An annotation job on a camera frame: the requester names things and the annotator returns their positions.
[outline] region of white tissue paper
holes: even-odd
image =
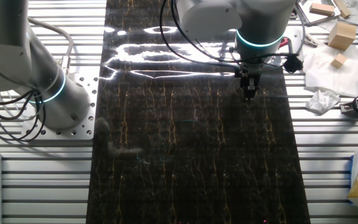
[[[358,0],[342,0],[346,7],[352,13],[347,19],[344,19],[342,16],[339,16],[340,21],[346,21],[350,24],[358,25]],[[338,19],[333,19],[330,21],[322,22],[318,26],[331,31],[335,24],[338,22]]]
[[[314,113],[323,114],[333,108],[337,103],[341,102],[339,96],[329,91],[318,90],[309,102],[306,108]]]
[[[347,57],[341,68],[331,65],[337,54]],[[331,90],[342,96],[358,96],[358,47],[355,45],[346,51],[328,46],[308,50],[303,70],[307,90]]]

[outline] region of mounting plate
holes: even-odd
[[[85,116],[84,120],[78,125],[66,129],[66,130],[51,130],[47,127],[44,127],[44,131],[37,137],[36,140],[89,140],[93,139],[94,133],[94,117],[96,113],[96,101],[98,98],[98,84],[99,78],[98,75],[91,74],[80,74],[72,73],[70,74],[70,79],[74,82],[77,82],[84,86],[86,92],[89,94],[90,106],[88,114]],[[27,116],[32,116],[35,114],[35,108],[33,106],[28,106],[26,110]],[[35,119],[32,121],[24,121],[22,128],[22,135],[25,135],[28,130],[34,125]],[[34,137],[39,129],[39,125],[34,129],[33,133],[30,134],[26,139]]]

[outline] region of metal rail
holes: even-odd
[[[75,79],[92,84],[99,73],[106,1],[30,1],[29,16],[59,26],[73,36],[75,49],[70,71]],[[299,26],[291,21],[290,26]],[[65,53],[64,37],[41,27],[34,32],[56,58]],[[327,42],[319,27],[307,31]],[[349,205],[349,156],[358,150],[358,119],[349,119],[335,107],[322,116],[305,110],[313,95],[303,89],[303,73],[285,75],[291,115],[305,180],[312,223],[358,224],[358,208]],[[14,134],[22,123],[5,122]],[[92,142],[56,142],[20,145],[0,140],[3,156],[4,224],[84,224],[90,179]]]

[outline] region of small wooden cube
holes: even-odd
[[[325,4],[313,3],[310,6],[310,12],[322,16],[333,16],[335,13],[335,7]]]
[[[352,13],[351,11],[346,7],[346,5],[343,3],[342,0],[334,0],[335,5],[339,8],[341,11],[341,16],[345,19],[347,19]]]
[[[345,64],[347,60],[347,57],[341,55],[341,54],[338,54],[335,59],[333,60],[333,62],[331,62],[331,65],[336,67],[336,68],[341,68],[342,65]]]
[[[328,46],[346,50],[356,39],[356,26],[338,22],[329,33]]]

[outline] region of dark marble slab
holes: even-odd
[[[160,5],[108,1],[87,223],[310,223],[282,72],[244,101],[230,68],[168,51]],[[222,52],[224,40],[234,33],[204,45]]]

